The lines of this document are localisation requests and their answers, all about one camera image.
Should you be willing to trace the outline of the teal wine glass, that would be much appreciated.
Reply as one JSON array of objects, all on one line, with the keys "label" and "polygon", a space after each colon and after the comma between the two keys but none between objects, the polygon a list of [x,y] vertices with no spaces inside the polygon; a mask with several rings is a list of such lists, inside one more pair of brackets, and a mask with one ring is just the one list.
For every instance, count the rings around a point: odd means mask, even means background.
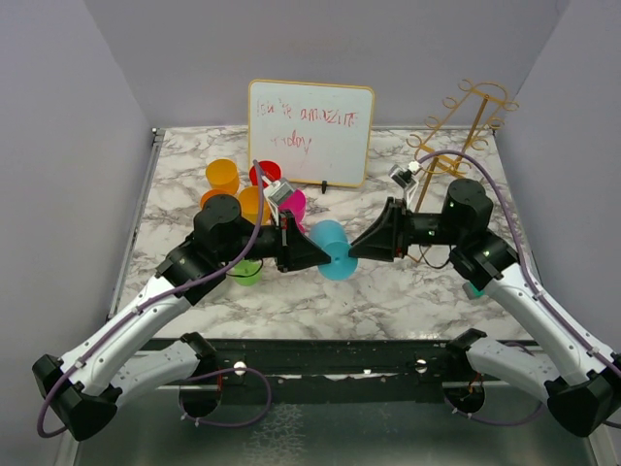
[{"label": "teal wine glass", "polygon": [[321,220],[310,229],[309,236],[331,258],[328,264],[318,266],[318,271],[324,278],[344,281],[353,275],[358,259],[349,256],[350,243],[339,222]]}]

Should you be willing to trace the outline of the pink wine glass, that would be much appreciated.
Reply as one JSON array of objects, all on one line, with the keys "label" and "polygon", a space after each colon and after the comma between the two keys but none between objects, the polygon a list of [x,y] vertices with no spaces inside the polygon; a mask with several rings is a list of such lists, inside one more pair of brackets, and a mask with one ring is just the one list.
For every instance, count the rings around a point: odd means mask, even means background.
[{"label": "pink wine glass", "polygon": [[300,190],[296,189],[293,193],[278,207],[280,212],[289,211],[293,214],[296,224],[302,233],[306,232],[302,221],[306,214],[307,198]]}]

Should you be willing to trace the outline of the green wine glass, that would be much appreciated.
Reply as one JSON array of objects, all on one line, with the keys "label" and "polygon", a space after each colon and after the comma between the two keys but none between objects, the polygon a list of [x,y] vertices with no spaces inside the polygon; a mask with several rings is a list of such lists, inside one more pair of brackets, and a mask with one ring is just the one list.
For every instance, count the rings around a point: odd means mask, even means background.
[{"label": "green wine glass", "polygon": [[230,269],[227,276],[239,285],[253,286],[261,280],[263,266],[264,262],[262,259],[243,259]]}]

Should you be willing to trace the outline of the yellow wine glass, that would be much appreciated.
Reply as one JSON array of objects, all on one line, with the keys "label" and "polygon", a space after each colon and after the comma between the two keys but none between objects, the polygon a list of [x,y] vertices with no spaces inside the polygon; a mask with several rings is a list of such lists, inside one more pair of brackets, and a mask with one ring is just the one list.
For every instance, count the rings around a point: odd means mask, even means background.
[{"label": "yellow wine glass", "polygon": [[220,158],[211,162],[206,167],[205,175],[212,189],[234,195],[240,187],[238,167],[230,159]]},{"label": "yellow wine glass", "polygon": [[238,201],[241,205],[242,217],[250,221],[252,224],[261,218],[261,224],[267,225],[271,221],[271,211],[267,199],[263,202],[263,215],[259,216],[259,188],[257,185],[251,185],[244,188],[238,194]]}]

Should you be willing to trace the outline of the red wine glass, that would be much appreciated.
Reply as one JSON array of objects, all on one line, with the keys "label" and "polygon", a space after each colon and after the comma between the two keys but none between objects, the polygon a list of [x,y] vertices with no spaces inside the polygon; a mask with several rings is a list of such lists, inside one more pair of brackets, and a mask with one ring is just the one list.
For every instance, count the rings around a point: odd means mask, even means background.
[{"label": "red wine glass", "polygon": [[[281,178],[281,169],[277,163],[272,160],[261,160],[258,162],[262,173],[262,184],[267,187],[269,184],[279,181]],[[258,185],[258,175],[254,166],[250,167],[248,176],[252,185]]]}]

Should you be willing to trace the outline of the orange wine glass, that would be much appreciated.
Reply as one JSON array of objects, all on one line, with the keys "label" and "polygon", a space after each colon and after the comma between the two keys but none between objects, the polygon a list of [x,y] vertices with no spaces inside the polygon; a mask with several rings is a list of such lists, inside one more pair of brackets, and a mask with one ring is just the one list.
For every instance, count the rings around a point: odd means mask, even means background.
[{"label": "orange wine glass", "polygon": [[203,209],[208,200],[214,198],[218,195],[226,195],[227,191],[222,189],[210,189],[206,193],[204,193],[200,199],[200,208]]}]

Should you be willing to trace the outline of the gold wire glass rack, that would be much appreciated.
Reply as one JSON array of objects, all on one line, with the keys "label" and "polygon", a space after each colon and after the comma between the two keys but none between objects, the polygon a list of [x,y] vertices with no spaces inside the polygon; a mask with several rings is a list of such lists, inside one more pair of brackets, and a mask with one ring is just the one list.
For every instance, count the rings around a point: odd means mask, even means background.
[{"label": "gold wire glass rack", "polygon": [[446,96],[442,99],[446,114],[427,116],[425,128],[419,133],[411,133],[407,139],[408,146],[414,150],[414,159],[420,160],[422,156],[440,150],[440,142],[448,141],[452,133],[458,134],[456,140],[449,141],[452,154],[438,155],[422,169],[424,178],[414,207],[416,212],[424,206],[429,186],[436,178],[463,179],[473,174],[474,166],[463,155],[487,153],[491,139],[505,125],[506,114],[519,109],[519,103],[510,98],[501,84],[473,83],[463,79],[458,88],[462,93],[459,98]]}]

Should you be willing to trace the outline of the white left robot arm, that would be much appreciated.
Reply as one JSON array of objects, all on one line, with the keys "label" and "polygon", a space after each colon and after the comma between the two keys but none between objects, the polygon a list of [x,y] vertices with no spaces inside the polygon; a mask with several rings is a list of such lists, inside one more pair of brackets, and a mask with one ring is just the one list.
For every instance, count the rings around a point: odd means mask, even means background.
[{"label": "white left robot arm", "polygon": [[295,272],[330,263],[330,255],[298,227],[290,213],[269,225],[251,223],[229,194],[209,199],[193,229],[156,268],[138,295],[91,337],[61,356],[44,354],[32,366],[44,399],[37,418],[40,437],[48,411],[77,441],[103,430],[130,399],[166,383],[203,383],[213,374],[214,348],[196,333],[139,363],[131,359],[166,324],[218,287],[244,259],[272,258],[278,270]]}]

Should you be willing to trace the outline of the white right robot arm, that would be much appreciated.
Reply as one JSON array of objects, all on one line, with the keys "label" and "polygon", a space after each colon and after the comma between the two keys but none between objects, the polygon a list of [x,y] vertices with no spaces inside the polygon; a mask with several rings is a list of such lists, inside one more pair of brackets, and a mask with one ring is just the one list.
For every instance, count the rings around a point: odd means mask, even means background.
[{"label": "white right robot arm", "polygon": [[469,330],[450,343],[447,372],[458,380],[478,372],[509,383],[544,403],[567,431],[587,437],[620,408],[620,355],[570,316],[489,229],[493,207],[484,187],[469,179],[449,185],[438,214],[414,213],[390,197],[349,254],[391,262],[412,245],[449,246],[454,270],[509,312],[546,357]]}]

